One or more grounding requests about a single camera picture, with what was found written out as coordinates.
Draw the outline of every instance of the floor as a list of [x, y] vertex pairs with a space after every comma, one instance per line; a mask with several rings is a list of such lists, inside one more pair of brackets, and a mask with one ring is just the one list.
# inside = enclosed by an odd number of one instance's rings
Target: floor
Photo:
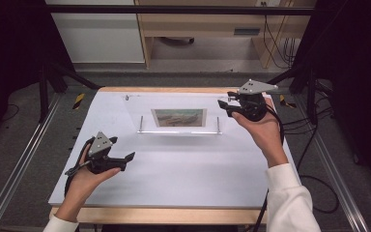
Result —
[[[262, 69], [253, 48], [250, 39], [196, 38], [193, 44], [159, 39], [155, 43], [149, 69], [130, 64], [113, 67], [77, 66], [84, 77], [108, 86], [239, 87], [251, 77], [265, 82], [285, 70], [276, 65]], [[278, 65], [284, 64], [280, 57], [274, 58]], [[115, 72], [116, 67], [120, 68], [118, 72]], [[6, 211], [0, 215], [0, 231], [42, 231], [42, 227], [47, 223], [50, 211], [47, 197], [61, 175], [91, 99], [96, 94], [96, 91], [89, 90], [69, 78], [67, 82], [70, 88], [60, 97], [49, 90], [51, 100], [56, 101], [59, 98], [59, 106], [40, 139], [39, 146], [33, 151], [33, 157], [23, 163], [27, 168], [21, 173], [18, 183], [7, 181], [13, 177], [12, 171], [21, 165], [17, 162], [22, 158], [22, 154], [28, 152], [25, 147], [39, 126], [39, 88], [34, 84], [11, 95], [11, 105], [0, 126], [0, 193], [4, 186], [16, 185], [14, 192], [9, 193], [7, 197], [10, 201], [3, 205]], [[274, 102], [279, 102], [280, 94], [283, 94], [287, 103], [300, 105], [303, 96], [290, 95], [286, 89], [288, 85], [289, 80], [280, 83], [279, 92], [272, 94]], [[85, 99], [79, 109], [72, 109], [75, 98], [80, 93], [85, 93]], [[329, 103], [324, 101], [323, 96], [318, 96], [318, 99], [321, 99], [320, 110], [329, 108]], [[292, 122], [304, 117], [299, 107], [282, 104], [276, 106], [283, 122]], [[340, 170], [368, 228], [351, 226], [345, 215], [343, 202], [342, 206], [331, 214], [315, 211], [315, 217], [323, 231], [371, 231], [371, 172], [366, 166], [354, 164], [352, 151], [344, 135], [334, 118], [329, 116], [329, 113], [321, 115], [318, 133], [325, 141], [328, 152]], [[287, 130], [290, 132], [287, 132], [286, 138], [295, 161], [300, 159], [300, 154], [309, 140], [308, 130], [306, 125], [299, 129]], [[315, 142], [306, 153], [300, 174], [318, 177], [332, 185]], [[302, 182], [311, 191], [317, 209], [329, 210], [334, 207], [335, 198], [329, 188], [310, 179], [302, 179]], [[94, 231], [92, 225], [82, 227], [87, 231]]]

